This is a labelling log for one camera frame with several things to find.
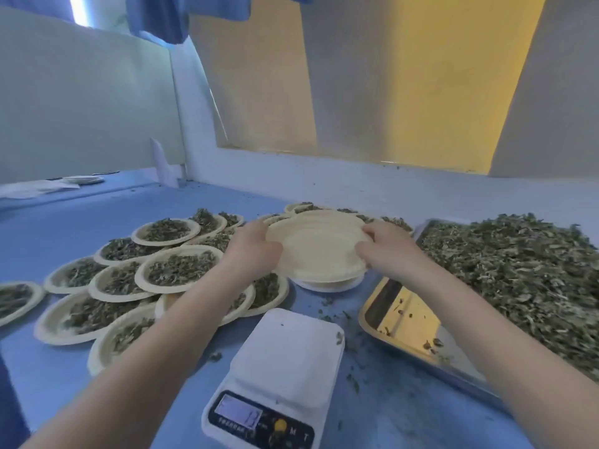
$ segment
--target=blue table surface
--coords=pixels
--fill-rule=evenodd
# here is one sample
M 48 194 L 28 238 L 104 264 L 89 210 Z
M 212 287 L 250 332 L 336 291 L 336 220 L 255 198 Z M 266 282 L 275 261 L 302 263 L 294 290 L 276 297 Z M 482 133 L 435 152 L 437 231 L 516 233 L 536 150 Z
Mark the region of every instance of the blue table surface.
M 0 206 L 0 282 L 42 283 L 56 267 L 93 254 L 109 239 L 128 236 L 153 220 L 189 217 L 198 207 L 250 220 L 281 212 L 287 203 L 197 182 L 187 182 L 181 189 L 146 182 L 131 188 L 134 181 L 116 176 L 106 176 L 106 183 L 86 191 L 84 197 Z M 123 182 L 121 187 L 129 188 L 116 190 Z M 285 301 L 284 307 L 312 317 L 318 317 L 321 309 L 358 347 L 357 353 L 343 356 L 321 447 L 531 448 L 510 417 L 379 347 L 361 330 L 358 311 L 379 280 L 369 272 L 359 287 L 332 295 L 330 306 L 323 306 L 329 295 L 296 286 Z M 39 429 L 90 381 L 86 362 L 91 342 L 52 347 L 34 339 L 35 320 L 57 299 L 47 297 L 25 317 L 0 328 L 0 348 L 32 430 Z M 200 416 L 259 318 L 241 318 L 217 331 L 206 352 L 220 351 L 222 360 L 206 362 L 206 356 L 200 360 L 162 423 L 153 448 L 221 447 L 203 434 Z M 348 374 L 358 379 L 358 393 L 346 380 Z

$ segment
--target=stainless steel tray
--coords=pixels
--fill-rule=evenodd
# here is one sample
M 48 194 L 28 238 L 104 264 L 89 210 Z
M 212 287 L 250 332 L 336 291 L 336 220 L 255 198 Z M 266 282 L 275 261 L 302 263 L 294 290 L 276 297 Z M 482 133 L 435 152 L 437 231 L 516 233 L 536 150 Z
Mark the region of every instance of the stainless steel tray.
M 437 223 L 467 223 L 463 220 L 429 219 L 412 235 L 421 242 L 428 229 Z M 509 414 L 503 401 L 445 330 L 435 314 L 415 293 L 399 282 L 384 278 L 359 313 L 360 326 L 379 342 L 422 366 L 433 376 L 453 387 Z M 435 354 L 424 349 L 438 338 L 443 347 L 433 347 Z

